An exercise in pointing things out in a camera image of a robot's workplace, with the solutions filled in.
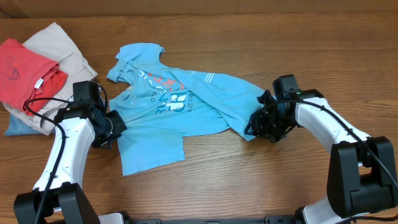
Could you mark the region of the light blue printed t-shirt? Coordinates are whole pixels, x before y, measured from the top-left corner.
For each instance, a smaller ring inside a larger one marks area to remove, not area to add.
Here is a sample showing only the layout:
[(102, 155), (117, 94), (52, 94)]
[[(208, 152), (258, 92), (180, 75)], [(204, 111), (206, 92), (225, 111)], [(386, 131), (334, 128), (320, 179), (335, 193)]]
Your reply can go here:
[(118, 139), (123, 175), (184, 160), (185, 137), (232, 129), (252, 139), (244, 130), (261, 108), (261, 88), (223, 73), (168, 67), (163, 51), (153, 43), (125, 45), (108, 73), (128, 84), (109, 102), (127, 127)]

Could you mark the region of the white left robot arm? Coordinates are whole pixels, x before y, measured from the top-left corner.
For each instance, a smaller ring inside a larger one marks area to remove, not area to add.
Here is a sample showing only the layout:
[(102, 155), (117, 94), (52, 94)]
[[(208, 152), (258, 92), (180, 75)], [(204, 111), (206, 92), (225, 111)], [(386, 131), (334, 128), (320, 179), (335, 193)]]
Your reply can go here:
[(110, 148), (126, 130), (119, 113), (93, 105), (69, 106), (55, 120), (54, 144), (40, 179), (31, 192), (15, 199), (17, 221), (46, 223), (61, 211), (60, 223), (130, 223), (126, 212), (98, 215), (81, 187), (89, 149)]

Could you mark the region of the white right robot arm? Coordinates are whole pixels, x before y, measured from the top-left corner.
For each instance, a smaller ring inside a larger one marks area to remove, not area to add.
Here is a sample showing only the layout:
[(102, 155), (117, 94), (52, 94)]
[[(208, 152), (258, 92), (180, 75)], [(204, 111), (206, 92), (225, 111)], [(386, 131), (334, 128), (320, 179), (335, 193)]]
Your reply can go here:
[(390, 140), (356, 129), (315, 90), (265, 91), (245, 134), (278, 142), (296, 127), (309, 130), (330, 153), (327, 196), (293, 215), (268, 215), (265, 223), (394, 222), (377, 212), (397, 206), (397, 174)]

